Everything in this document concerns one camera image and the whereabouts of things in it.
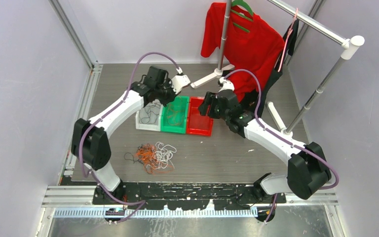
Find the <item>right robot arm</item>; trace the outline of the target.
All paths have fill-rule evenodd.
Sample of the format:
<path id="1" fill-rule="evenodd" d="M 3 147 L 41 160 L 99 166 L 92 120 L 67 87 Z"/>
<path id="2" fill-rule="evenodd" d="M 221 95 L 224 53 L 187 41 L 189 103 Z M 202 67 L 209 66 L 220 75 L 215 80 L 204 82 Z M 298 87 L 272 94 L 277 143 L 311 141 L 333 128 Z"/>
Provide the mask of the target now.
<path id="1" fill-rule="evenodd" d="M 306 200 L 318 190 L 329 187 L 333 173 L 321 146 L 284 136 L 256 118 L 256 113 L 244 110 L 232 90 L 206 92 L 198 110 L 202 116 L 224 120 L 230 131 L 264 147 L 287 166 L 285 172 L 267 173 L 254 182 L 257 201 L 268 202 L 278 193 L 294 193 Z"/>

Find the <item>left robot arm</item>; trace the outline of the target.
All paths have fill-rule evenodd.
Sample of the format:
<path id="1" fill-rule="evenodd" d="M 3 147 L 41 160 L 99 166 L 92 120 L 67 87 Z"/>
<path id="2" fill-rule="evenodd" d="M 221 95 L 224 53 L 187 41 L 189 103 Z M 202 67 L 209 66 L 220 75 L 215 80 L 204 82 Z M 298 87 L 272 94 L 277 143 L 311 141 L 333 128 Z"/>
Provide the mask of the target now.
<path id="1" fill-rule="evenodd" d="M 139 81 L 132 82 L 105 110 L 90 119 L 79 118 L 75 122 L 71 153 L 80 162 L 83 175 L 92 175 L 111 203 L 120 203 L 125 191 L 123 181 L 110 163 L 110 136 L 148 103 L 157 100 L 165 106 L 189 84 L 189 77 L 181 68 L 177 68 L 177 74 L 169 78 L 167 70 L 151 66 Z"/>

